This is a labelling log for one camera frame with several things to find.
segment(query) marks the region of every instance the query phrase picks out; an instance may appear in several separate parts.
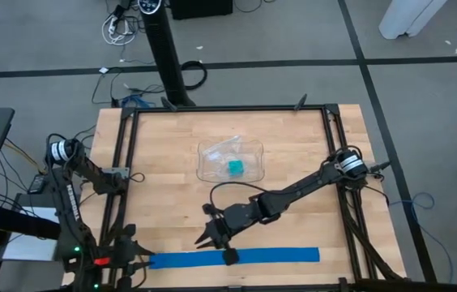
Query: blue tape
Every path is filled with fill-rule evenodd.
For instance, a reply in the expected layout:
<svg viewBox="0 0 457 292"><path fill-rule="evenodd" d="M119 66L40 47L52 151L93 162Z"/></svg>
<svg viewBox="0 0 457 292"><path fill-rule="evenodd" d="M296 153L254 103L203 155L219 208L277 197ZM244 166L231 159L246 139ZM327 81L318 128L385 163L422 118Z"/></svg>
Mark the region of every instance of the blue tape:
<svg viewBox="0 0 457 292"><path fill-rule="evenodd" d="M224 265L223 251L160 253L149 257L149 268L187 268ZM293 263L320 261L318 247L271 247L238 249L239 264Z"/></svg>

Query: black box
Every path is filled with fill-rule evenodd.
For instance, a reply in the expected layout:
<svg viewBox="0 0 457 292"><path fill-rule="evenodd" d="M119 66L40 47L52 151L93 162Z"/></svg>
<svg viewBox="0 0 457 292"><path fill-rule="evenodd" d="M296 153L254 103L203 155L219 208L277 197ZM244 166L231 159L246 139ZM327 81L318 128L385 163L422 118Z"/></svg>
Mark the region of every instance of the black box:
<svg viewBox="0 0 457 292"><path fill-rule="evenodd" d="M189 19L233 12L233 0L169 0L173 19Z"/></svg>

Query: plastic bag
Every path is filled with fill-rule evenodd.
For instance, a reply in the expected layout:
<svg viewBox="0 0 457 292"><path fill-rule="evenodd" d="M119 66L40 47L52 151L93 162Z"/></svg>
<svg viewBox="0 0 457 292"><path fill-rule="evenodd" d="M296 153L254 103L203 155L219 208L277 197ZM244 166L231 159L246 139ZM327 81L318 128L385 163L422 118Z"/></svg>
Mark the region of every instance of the plastic bag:
<svg viewBox="0 0 457 292"><path fill-rule="evenodd" d="M219 143L202 141L198 155L196 174L203 181L256 182L264 177L263 144L257 140L245 142L237 135Z"/></svg>

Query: green cube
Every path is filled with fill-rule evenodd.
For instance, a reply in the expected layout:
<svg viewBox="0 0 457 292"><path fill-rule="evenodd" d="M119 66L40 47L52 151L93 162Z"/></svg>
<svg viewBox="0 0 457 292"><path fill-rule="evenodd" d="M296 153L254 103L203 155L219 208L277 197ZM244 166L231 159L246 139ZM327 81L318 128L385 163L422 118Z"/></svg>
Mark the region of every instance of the green cube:
<svg viewBox="0 0 457 292"><path fill-rule="evenodd" d="M230 176L242 175L245 172L243 167L243 161L229 161L228 162L228 173Z"/></svg>

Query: wooden table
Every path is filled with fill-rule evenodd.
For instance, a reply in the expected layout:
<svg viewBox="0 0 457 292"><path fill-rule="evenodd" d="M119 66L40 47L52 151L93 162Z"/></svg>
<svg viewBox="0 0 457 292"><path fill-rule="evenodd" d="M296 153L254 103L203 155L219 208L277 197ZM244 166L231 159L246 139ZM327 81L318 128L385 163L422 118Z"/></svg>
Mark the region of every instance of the wooden table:
<svg viewBox="0 0 457 292"><path fill-rule="evenodd" d="M120 109L103 109L97 122L91 159L111 167L120 122ZM370 165L374 156L359 105L340 105L348 143L358 146ZM130 134L126 124L122 157ZM135 238L154 252L195 251L194 241L209 217L202 212L214 183L196 176L197 147L202 140L221 141L234 135L260 140L264 146L266 175L256 185L280 190L316 171L327 157L326 135L320 111L245 111L201 113L153 113L139 116L139 128L131 173L142 172L146 181L130 182L125 223L135 223ZM374 179L369 185L382 190ZM85 187L82 198L92 192ZM225 208L246 202L252 189L226 186L216 190L215 202ZM384 198L362 191L363 211L369 239L395 272L404 266ZM99 238L106 196L93 197L81 206L84 221ZM255 225L236 236L233 247L319 247L319 263L242 264L147 271L143 287L263 286L336 283L352 279L335 186L327 186L292 204L270 225ZM359 255L366 276L364 256ZM68 276L65 282L71 281ZM143 277L133 276L133 283Z"/></svg>

